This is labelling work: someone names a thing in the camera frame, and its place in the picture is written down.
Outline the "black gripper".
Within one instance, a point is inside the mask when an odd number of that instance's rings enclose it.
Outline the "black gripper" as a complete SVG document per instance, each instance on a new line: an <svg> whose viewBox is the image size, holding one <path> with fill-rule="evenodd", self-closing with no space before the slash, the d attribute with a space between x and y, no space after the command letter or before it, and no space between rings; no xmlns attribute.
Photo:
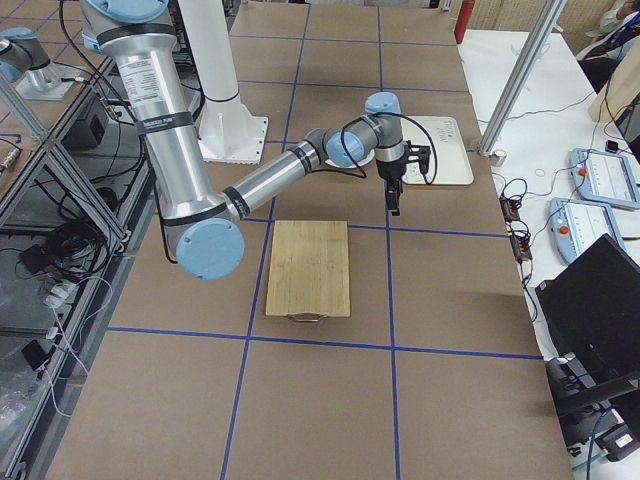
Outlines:
<svg viewBox="0 0 640 480"><path fill-rule="evenodd" d="M376 158L378 175L385 181L385 204L392 210L393 216L400 215L400 197L402 195L402 176L404 175L404 160L402 157L392 161Z"/></svg>

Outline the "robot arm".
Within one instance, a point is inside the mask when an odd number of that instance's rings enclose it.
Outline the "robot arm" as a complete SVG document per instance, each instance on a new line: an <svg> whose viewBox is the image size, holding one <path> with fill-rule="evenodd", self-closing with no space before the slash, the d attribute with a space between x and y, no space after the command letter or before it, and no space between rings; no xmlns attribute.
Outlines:
<svg viewBox="0 0 640 480"><path fill-rule="evenodd" d="M1 74L16 84L16 91L25 100L62 101L71 88L63 81L63 69L26 27L1 32Z"/></svg>
<svg viewBox="0 0 640 480"><path fill-rule="evenodd" d="M186 273L217 280L233 272L245 247L238 222L325 162L344 169L373 155L388 186L387 202L396 205L409 152L396 95L371 95L365 114L352 123L312 130L263 162L267 119L241 101L222 6L184 1L179 9L205 99L200 119L177 73L178 40L166 2L81 5L84 45L118 68L164 201L167 251Z"/></svg>

